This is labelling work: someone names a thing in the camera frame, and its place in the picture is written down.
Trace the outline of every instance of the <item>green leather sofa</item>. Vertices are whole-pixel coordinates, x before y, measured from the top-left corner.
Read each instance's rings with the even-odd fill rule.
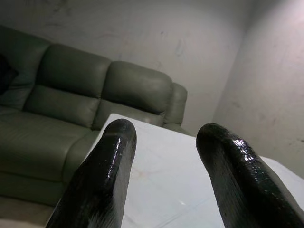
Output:
[[[187,91],[165,74],[0,26],[18,72],[0,96],[0,195],[56,205],[110,113],[181,129]]]

